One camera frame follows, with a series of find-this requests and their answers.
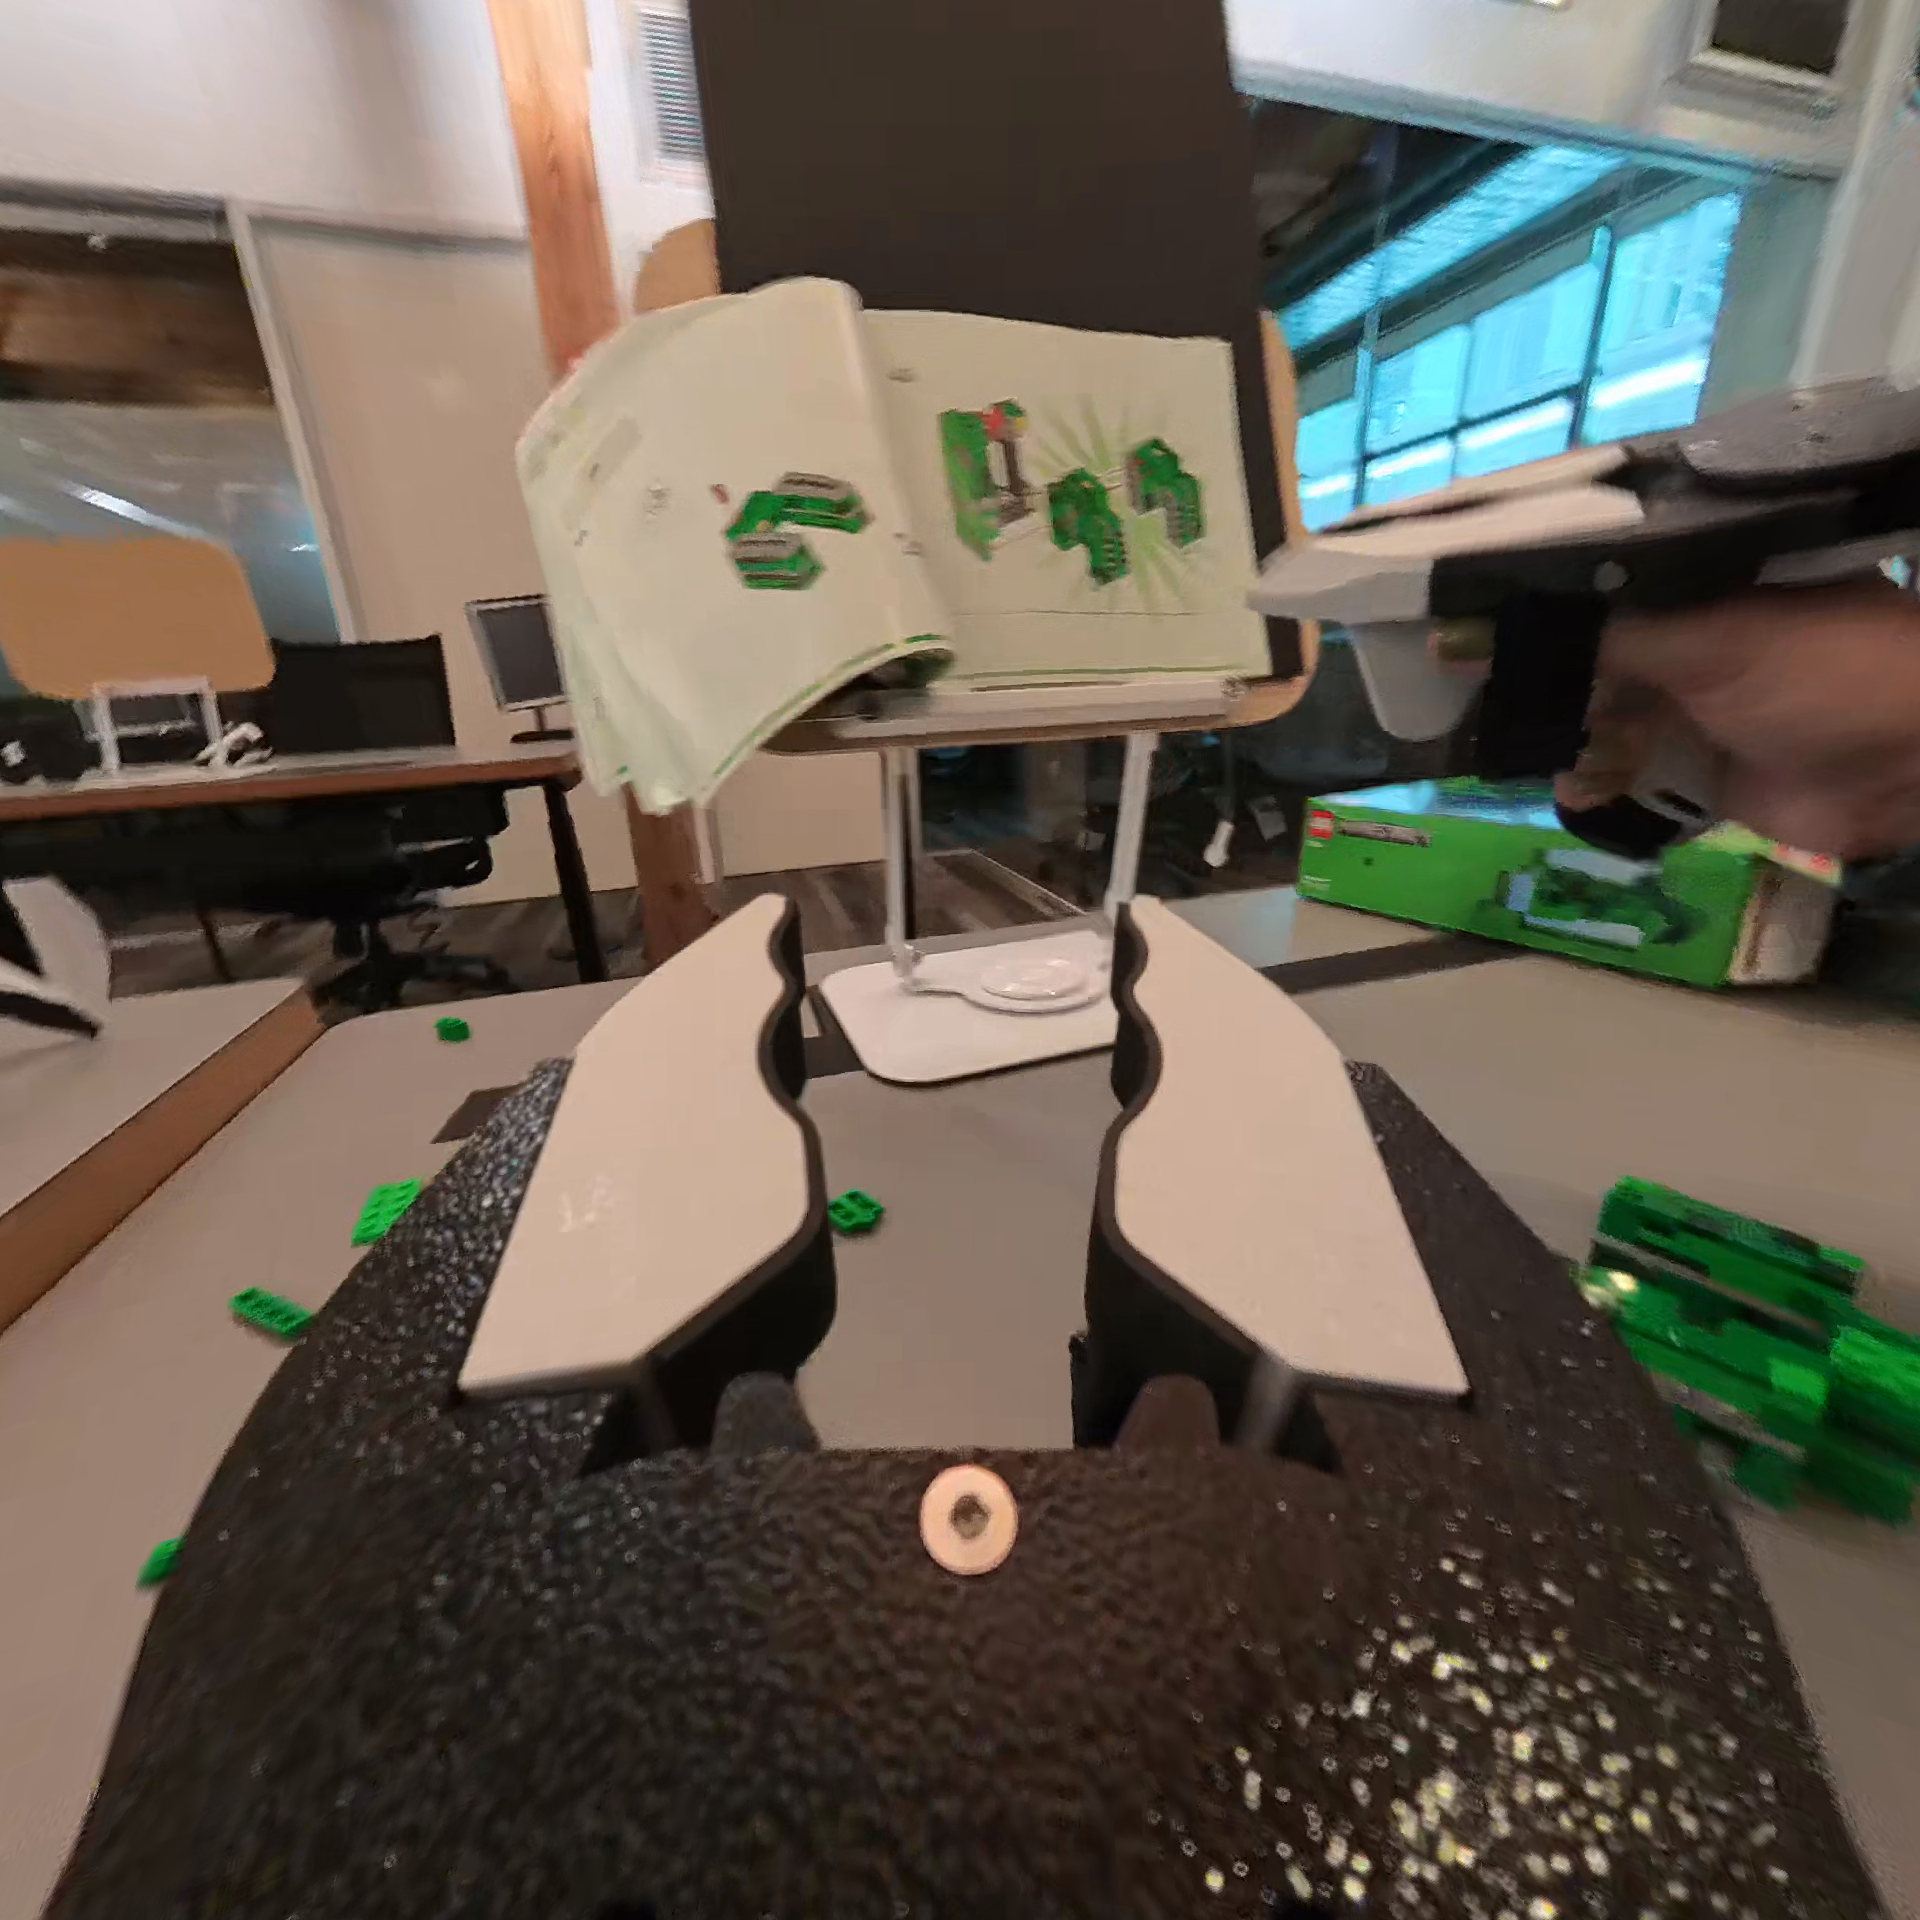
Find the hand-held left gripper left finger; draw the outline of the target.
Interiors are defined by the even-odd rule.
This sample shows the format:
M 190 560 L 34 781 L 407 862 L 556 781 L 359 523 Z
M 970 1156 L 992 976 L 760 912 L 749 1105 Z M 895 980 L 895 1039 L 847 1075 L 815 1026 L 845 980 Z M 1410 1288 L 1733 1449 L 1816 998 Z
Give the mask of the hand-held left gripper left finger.
M 579 1036 L 467 1399 L 608 1390 L 607 1454 L 665 1454 L 712 1449 L 738 1380 L 794 1382 L 835 1313 L 800 991 L 794 900 L 767 889 Z

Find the white book stand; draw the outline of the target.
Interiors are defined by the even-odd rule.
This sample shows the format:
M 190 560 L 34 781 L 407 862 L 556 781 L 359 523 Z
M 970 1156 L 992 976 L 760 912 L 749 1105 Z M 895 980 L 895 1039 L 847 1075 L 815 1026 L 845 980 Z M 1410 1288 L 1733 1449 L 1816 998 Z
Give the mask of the white book stand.
M 1257 152 L 1221 4 L 685 4 L 712 219 L 665 232 L 634 309 L 817 271 L 866 309 L 1214 337 L 1234 349 L 1257 560 L 1302 541 L 1298 385 L 1257 259 Z M 1158 731 L 1291 709 L 1314 628 L 1267 620 L 1249 679 L 1001 679 L 845 693 L 779 755 L 880 752 L 881 957 L 817 976 L 824 1026 L 891 1085 L 1111 1049 L 1111 912 L 1134 897 Z M 1121 741 L 1093 921 L 921 947 L 921 755 Z

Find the instruction booklet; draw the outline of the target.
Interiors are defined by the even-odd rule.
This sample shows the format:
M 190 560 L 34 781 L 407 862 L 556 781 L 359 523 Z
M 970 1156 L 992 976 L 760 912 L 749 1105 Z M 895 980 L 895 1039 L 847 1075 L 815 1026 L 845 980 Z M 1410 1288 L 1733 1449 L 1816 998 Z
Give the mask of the instruction booklet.
M 847 685 L 1264 679 L 1221 337 L 776 278 L 591 345 L 518 436 L 579 768 L 666 813 Z

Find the person's right hand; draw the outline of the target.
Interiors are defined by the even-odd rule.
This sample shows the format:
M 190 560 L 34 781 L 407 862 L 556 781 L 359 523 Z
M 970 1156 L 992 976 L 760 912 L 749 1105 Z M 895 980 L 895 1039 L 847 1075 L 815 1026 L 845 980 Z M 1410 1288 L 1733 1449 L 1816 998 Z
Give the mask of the person's right hand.
M 1886 577 L 1622 608 L 1592 659 L 1567 807 L 1615 805 L 1656 741 L 1716 763 L 1720 813 L 1831 862 L 1920 838 L 1920 603 Z

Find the black office chair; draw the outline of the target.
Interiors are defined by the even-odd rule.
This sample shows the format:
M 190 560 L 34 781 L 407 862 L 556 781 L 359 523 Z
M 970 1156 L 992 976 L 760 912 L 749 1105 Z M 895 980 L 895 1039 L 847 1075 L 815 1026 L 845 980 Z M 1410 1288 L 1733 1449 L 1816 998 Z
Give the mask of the black office chair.
M 392 644 L 296 644 L 274 638 L 267 685 L 274 755 L 359 755 L 453 744 L 453 695 L 442 636 Z M 503 830 L 501 783 L 407 783 L 357 788 L 293 807 L 293 854 L 258 889 L 258 912 L 329 923 L 342 957 L 319 997 L 349 1012 L 392 1012 L 414 980 L 457 997 L 514 997 L 514 973 L 486 951 L 395 947 L 392 921 L 473 889 L 495 872 Z

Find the white wall vent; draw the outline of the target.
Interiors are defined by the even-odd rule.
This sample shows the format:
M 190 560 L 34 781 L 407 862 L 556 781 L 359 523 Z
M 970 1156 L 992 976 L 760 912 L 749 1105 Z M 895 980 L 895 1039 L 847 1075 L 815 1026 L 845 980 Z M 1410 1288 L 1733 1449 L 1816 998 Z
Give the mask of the white wall vent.
M 685 0 L 625 0 L 625 82 L 653 172 L 701 180 L 701 110 Z

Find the small grey monitor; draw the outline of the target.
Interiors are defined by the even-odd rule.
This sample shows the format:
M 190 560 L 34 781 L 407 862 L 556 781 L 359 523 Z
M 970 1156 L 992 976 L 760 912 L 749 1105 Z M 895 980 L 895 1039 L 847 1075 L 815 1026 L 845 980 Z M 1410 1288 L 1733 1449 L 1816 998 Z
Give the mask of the small grey monitor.
M 473 598 L 467 628 L 478 638 L 481 673 L 495 685 L 501 713 L 537 713 L 537 726 L 514 731 L 514 744 L 571 744 L 571 723 L 553 723 L 546 709 L 564 709 L 564 673 L 556 644 L 546 628 L 543 595 L 501 595 Z

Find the brown board white stand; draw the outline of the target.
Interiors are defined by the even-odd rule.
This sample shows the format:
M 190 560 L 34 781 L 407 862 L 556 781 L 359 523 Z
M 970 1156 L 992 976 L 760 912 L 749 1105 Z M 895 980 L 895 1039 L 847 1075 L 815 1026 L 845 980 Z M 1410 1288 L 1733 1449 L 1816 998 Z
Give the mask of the brown board white stand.
M 274 679 L 244 566 L 190 534 L 0 541 L 0 652 L 22 693 L 95 709 L 105 773 L 119 773 L 108 705 L 183 693 L 219 741 L 219 693 Z

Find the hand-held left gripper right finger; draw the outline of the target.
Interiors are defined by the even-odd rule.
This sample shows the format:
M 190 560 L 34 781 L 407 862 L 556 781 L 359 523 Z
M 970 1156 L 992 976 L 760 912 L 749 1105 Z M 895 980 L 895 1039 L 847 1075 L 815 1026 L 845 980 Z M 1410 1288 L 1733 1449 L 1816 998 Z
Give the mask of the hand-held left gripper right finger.
M 1158 1380 L 1278 1454 L 1306 1396 L 1470 1380 L 1341 1055 L 1257 965 L 1134 897 L 1111 923 L 1111 1097 L 1079 1281 L 1079 1441 Z

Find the wooden background desk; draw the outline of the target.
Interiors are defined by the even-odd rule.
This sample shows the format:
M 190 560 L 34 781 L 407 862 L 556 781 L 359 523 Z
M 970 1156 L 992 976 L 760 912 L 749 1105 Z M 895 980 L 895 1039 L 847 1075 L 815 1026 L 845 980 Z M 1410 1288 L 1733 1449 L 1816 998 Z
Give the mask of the wooden background desk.
M 564 805 L 579 783 L 579 763 L 564 741 L 503 744 L 503 752 L 424 744 L 424 752 L 349 752 L 349 755 L 267 755 L 248 768 L 200 768 L 200 763 L 132 768 L 132 773 L 95 768 L 83 781 L 6 783 L 0 827 L 113 818 L 113 813 L 215 807 L 215 805 L 400 794 L 400 788 L 446 788 L 446 783 L 543 788 L 577 976 L 607 980 L 608 973 L 591 923 L 586 862 Z

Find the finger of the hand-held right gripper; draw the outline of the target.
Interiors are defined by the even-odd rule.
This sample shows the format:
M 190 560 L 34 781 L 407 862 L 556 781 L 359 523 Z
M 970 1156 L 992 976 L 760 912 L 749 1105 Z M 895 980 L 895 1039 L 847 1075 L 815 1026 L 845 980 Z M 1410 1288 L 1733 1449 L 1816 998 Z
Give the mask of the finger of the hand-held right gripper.
M 1391 523 L 1391 518 L 1451 518 L 1451 510 L 1470 510 L 1470 505 L 1497 505 L 1497 501 L 1518 501 L 1518 492 L 1579 492 L 1579 488 L 1608 484 L 1610 471 L 1622 471 L 1622 458 L 1627 458 L 1622 443 L 1569 449 L 1569 456 L 1552 456 L 1552 458 L 1537 458 L 1537 467 L 1456 477 L 1456 484 L 1425 488 L 1425 492 L 1356 505 L 1332 527 L 1360 527 L 1360 523 Z
M 1416 620 L 1432 608 L 1432 572 L 1440 560 L 1537 553 L 1640 523 L 1640 501 L 1608 484 L 1470 492 L 1451 510 L 1369 518 L 1314 541 L 1291 541 L 1257 572 L 1246 603 L 1298 620 Z

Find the green brick build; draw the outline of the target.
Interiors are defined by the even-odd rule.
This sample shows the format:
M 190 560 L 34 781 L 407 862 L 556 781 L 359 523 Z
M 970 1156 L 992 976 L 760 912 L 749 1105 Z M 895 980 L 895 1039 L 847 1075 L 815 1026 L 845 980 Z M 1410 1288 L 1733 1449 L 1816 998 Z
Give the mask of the green brick build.
M 1912 1331 L 1861 1310 L 1861 1255 L 1622 1176 L 1569 1281 L 1744 1499 L 1912 1520 Z

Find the green toy box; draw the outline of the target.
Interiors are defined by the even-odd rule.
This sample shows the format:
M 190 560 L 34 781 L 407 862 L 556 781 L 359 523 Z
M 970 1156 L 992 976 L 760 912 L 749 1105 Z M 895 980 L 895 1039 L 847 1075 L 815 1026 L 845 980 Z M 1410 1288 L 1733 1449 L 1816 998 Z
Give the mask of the green toy box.
M 1615 854 L 1549 788 L 1410 781 L 1306 794 L 1298 897 L 1687 991 L 1791 991 L 1819 973 L 1840 862 L 1744 827 Z

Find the grey desk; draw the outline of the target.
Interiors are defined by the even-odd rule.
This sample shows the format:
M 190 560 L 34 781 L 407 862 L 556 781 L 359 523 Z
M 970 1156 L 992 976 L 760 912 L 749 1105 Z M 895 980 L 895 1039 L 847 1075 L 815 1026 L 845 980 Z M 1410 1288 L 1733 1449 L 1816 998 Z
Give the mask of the grey desk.
M 453 1390 L 624 980 L 329 1030 L 6 1331 L 6 1911 L 1912 1911 L 1912 1524 L 1697 1469 L 1567 1274 L 1654 1176 L 1912 1326 L 1912 1015 L 1432 947 L 1267 976 L 1470 1396 L 1278 1460 L 1071 1449 L 1101 1055 L 815 1039 L 817 1441 L 645 1460 Z

